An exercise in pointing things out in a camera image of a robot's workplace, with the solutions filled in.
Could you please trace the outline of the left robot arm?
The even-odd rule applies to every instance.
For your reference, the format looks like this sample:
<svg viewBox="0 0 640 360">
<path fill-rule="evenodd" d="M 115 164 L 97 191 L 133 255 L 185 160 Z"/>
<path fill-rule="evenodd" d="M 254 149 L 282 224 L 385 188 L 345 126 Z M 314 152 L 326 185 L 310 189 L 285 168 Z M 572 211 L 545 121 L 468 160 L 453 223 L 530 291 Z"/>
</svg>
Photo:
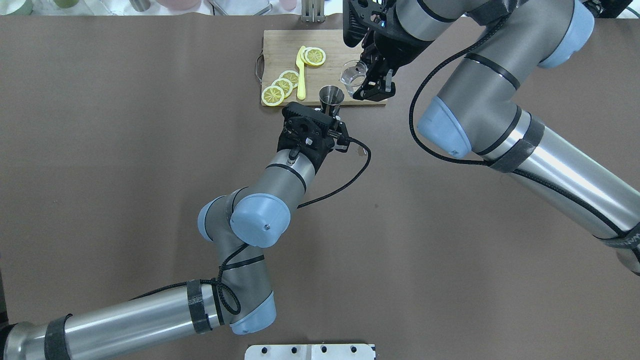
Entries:
<svg viewBox="0 0 640 360">
<path fill-rule="evenodd" d="M 51 115 L 1 120 L 8 322 L 48 322 L 218 271 L 195 219 L 253 182 L 281 121 Z"/>
</svg>

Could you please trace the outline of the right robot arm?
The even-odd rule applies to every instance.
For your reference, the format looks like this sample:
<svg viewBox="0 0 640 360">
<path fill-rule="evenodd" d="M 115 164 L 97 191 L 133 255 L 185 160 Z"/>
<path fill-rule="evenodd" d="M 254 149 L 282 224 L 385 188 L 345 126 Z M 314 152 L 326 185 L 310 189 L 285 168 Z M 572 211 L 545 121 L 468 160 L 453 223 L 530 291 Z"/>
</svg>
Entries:
<svg viewBox="0 0 640 360">
<path fill-rule="evenodd" d="M 407 109 L 414 143 L 443 161 L 490 168 L 567 215 L 639 275 L 639 191 L 531 111 L 522 86 L 590 41 L 585 0 L 345 0 L 343 41 L 361 47 L 359 101 L 396 95 L 397 75 L 462 19 L 479 37 L 422 76 Z"/>
</svg>

